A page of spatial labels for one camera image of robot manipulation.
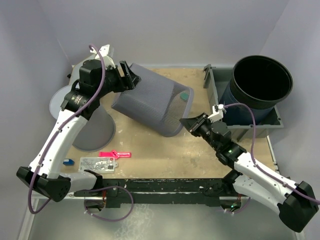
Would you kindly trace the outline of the dark grey mesh basket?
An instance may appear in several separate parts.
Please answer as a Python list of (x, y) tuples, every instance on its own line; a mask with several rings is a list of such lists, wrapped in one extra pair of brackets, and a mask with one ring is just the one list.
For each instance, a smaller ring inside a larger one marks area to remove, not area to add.
[[(181, 118), (187, 118), (194, 99), (194, 90), (138, 64), (129, 67), (141, 77), (132, 90), (117, 93), (111, 108), (164, 137), (174, 137), (183, 128)], [(189, 94), (183, 101), (180, 94)]]

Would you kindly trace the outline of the light grey round bin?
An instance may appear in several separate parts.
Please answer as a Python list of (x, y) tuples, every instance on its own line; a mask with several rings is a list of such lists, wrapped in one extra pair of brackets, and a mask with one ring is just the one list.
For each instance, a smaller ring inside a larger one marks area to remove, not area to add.
[[(64, 97), (71, 91), (71, 88), (70, 85), (67, 85), (58, 90), (51, 98), (49, 111), (53, 118), (58, 118)], [(111, 142), (115, 132), (115, 121), (103, 106), (99, 106), (79, 132), (72, 145), (83, 152), (98, 151)]]

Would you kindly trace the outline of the large black round bucket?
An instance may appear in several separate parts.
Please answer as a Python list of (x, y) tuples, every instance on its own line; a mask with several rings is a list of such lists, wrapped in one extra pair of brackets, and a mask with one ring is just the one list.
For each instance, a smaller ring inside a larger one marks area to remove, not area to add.
[(274, 106), (288, 97), (293, 79), (280, 62), (262, 55), (240, 59), (233, 67), (219, 103), (232, 105), (226, 109), (223, 121), (228, 126), (247, 126), (253, 123), (249, 107), (258, 125)]

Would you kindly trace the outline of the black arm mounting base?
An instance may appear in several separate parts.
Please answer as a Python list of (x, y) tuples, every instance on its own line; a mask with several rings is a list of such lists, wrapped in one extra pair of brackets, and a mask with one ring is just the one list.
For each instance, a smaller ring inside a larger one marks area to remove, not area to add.
[(106, 208), (119, 208), (122, 204), (131, 203), (130, 196), (117, 186), (128, 190), (135, 204), (230, 207), (234, 203), (244, 204), (247, 199), (223, 178), (106, 178), (101, 186), (109, 188), (105, 191)]

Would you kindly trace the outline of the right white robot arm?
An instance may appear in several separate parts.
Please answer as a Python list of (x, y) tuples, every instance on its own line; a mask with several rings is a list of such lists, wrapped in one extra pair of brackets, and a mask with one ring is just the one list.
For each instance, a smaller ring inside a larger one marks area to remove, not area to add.
[(206, 113), (179, 121), (193, 136), (203, 138), (215, 150), (217, 159), (232, 169), (231, 178), (222, 183), (226, 195), (239, 193), (254, 199), (274, 211), (297, 233), (302, 232), (319, 211), (310, 184), (297, 183), (253, 158), (232, 140), (231, 131), (224, 122), (211, 122)]

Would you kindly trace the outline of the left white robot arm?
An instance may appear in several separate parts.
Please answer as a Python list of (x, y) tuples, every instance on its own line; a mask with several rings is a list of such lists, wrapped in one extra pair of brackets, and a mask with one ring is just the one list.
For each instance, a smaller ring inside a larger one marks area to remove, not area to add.
[(68, 193), (87, 191), (98, 196), (103, 191), (102, 176), (91, 170), (62, 174), (61, 167), (77, 135), (100, 106), (100, 99), (110, 92), (135, 88), (141, 78), (120, 61), (123, 76), (116, 66), (100, 60), (86, 60), (79, 68), (79, 78), (72, 84), (61, 104), (61, 111), (44, 146), (28, 167), (21, 166), (17, 177), (29, 188), (55, 202)]

